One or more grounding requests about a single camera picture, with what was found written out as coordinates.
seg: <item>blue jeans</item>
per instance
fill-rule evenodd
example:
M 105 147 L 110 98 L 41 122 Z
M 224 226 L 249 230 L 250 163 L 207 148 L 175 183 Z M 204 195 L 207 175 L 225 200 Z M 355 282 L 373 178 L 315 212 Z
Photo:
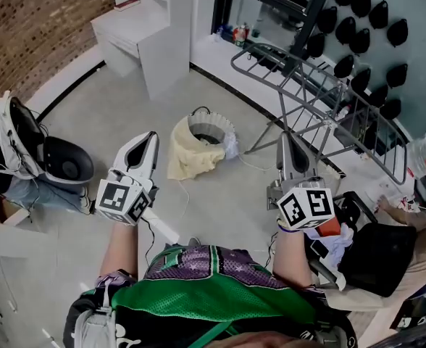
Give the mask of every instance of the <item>blue jeans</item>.
M 24 181 L 13 177 L 10 187 L 4 193 L 4 196 L 27 209 L 30 209 L 34 203 L 42 204 L 46 207 L 60 207 L 75 212 L 79 212 L 81 208 L 79 194 L 71 194 L 38 179 L 34 182 L 33 180 Z

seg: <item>brown mosaic tile wall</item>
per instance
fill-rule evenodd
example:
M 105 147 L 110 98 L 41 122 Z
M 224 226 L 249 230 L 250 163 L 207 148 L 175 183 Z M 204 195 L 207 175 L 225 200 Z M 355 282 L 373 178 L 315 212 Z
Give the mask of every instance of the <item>brown mosaic tile wall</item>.
M 114 0 L 0 0 L 0 95 L 26 102 L 96 44 L 90 21 Z

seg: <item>metal rack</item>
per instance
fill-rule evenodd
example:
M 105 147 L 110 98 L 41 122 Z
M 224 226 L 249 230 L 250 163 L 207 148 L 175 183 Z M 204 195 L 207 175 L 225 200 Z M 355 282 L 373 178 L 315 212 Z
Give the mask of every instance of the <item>metal rack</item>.
M 292 70 L 288 75 L 282 75 L 281 72 L 286 65 L 288 66 L 288 63 L 291 63 Z M 236 54 L 231 59 L 231 66 L 236 71 L 276 90 L 282 112 L 281 116 L 268 122 L 261 136 L 258 137 L 255 144 L 246 154 L 277 143 L 277 140 L 275 140 L 259 145 L 268 130 L 276 123 L 283 123 L 285 131 L 292 130 L 292 133 L 302 140 L 305 140 L 306 133 L 316 131 L 312 140 L 307 141 L 311 146 L 314 146 L 313 143 L 320 129 L 323 129 L 325 133 L 317 151 L 317 161 L 358 149 L 376 162 L 395 183 L 403 184 L 405 182 L 407 171 L 406 142 L 396 126 L 386 120 L 379 113 L 378 108 L 371 106 L 342 80 L 327 73 L 321 65 L 319 67 L 313 65 L 275 46 L 266 43 L 255 43 Z M 296 89 L 294 82 L 300 84 L 297 91 L 293 91 Z M 298 105 L 287 111 L 284 102 L 285 97 L 297 102 Z M 342 110 L 347 100 L 351 101 L 350 112 L 341 120 L 336 120 L 335 117 Z M 330 104 L 331 107 L 329 107 L 328 111 L 321 110 L 321 107 L 316 107 L 317 102 L 322 102 L 326 105 Z M 294 124 L 289 127 L 288 116 L 297 111 L 300 111 L 300 114 Z M 309 121 L 304 128 L 296 128 L 304 112 L 309 112 L 309 114 L 307 113 Z M 373 148 L 367 148 L 364 142 L 366 131 L 371 125 L 377 126 L 375 142 Z M 334 136 L 341 141 L 342 148 L 323 154 L 331 133 L 334 133 Z M 388 141 L 392 139 L 393 143 L 391 144 L 394 145 L 392 146 L 392 149 L 394 149 L 393 160 L 392 154 L 387 153 L 390 145 Z M 381 144 L 385 144 L 383 156 L 380 156 L 378 151 L 378 147 Z M 397 148 L 403 148 L 404 153 L 397 153 Z M 403 159 L 403 164 L 397 167 L 400 155 Z

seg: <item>basket handle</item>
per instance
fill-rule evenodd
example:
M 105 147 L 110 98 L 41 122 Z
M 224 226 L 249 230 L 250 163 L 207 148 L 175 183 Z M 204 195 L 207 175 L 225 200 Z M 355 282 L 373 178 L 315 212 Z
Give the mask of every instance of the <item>basket handle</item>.
M 206 107 L 206 106 L 200 106 L 200 107 L 195 108 L 195 110 L 194 110 L 194 111 L 192 111 L 191 115 L 196 114 L 196 112 L 197 112 L 199 109 L 202 109 L 202 108 L 206 109 L 206 113 L 207 113 L 208 115 L 212 113 L 212 112 L 209 110 L 209 108 L 208 108 L 208 107 Z

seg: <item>black floor trim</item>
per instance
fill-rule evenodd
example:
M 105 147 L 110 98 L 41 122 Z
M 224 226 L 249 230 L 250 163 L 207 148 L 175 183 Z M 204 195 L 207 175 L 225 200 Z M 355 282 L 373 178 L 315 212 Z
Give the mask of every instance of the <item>black floor trim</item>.
M 42 113 L 38 116 L 38 118 L 36 119 L 38 123 L 44 120 L 45 116 L 47 116 L 50 113 L 50 111 L 52 111 L 55 108 L 55 106 L 58 105 L 58 103 L 60 103 L 64 99 L 64 97 L 66 97 L 68 94 L 74 91 L 85 79 L 87 79 L 89 76 L 94 74 L 99 68 L 102 68 L 104 65 L 105 65 L 104 61 L 100 62 L 97 66 L 94 66 L 93 68 L 91 68 L 88 72 L 86 72 L 83 76 L 81 76 L 73 84 L 71 84 L 67 89 L 65 89 L 65 91 L 62 94 L 60 94 L 57 98 L 55 98 L 55 100 L 52 103 L 50 103 L 50 105 L 47 106 L 47 108 L 44 111 L 42 111 Z
M 255 101 L 252 101 L 250 98 L 248 98 L 246 95 L 242 94 L 237 89 L 233 88 L 228 83 L 224 82 L 223 80 L 220 80 L 215 75 L 212 75 L 210 72 L 205 71 L 203 68 L 200 68 L 199 66 L 195 65 L 192 62 L 190 62 L 190 68 L 192 70 L 200 73 L 201 75 L 205 76 L 207 79 L 213 81 L 214 83 L 216 83 L 217 85 L 221 86 L 222 88 L 226 89 L 231 94 L 234 94 L 240 100 L 244 101 L 250 107 L 254 108 L 256 111 L 258 111 L 263 116 L 265 116 L 268 120 L 274 120 L 276 118 L 271 112 L 267 111 L 265 108 L 263 108 L 262 106 L 260 106 L 259 104 L 257 104 Z M 279 128 L 281 128 L 281 129 L 284 130 L 284 123 L 282 121 L 276 121 L 275 124 Z M 318 150 L 316 148 L 314 148 L 314 146 L 312 146 L 308 141 L 305 141 L 304 139 L 302 139 L 302 141 L 308 146 L 308 148 L 311 149 L 312 152 L 314 152 L 315 154 L 317 154 Z M 326 165 L 331 166 L 331 168 L 334 169 L 337 173 L 341 174 L 342 178 L 346 177 L 346 174 L 336 164 L 334 164 L 332 161 L 330 161 L 329 159 L 322 159 L 322 161 Z

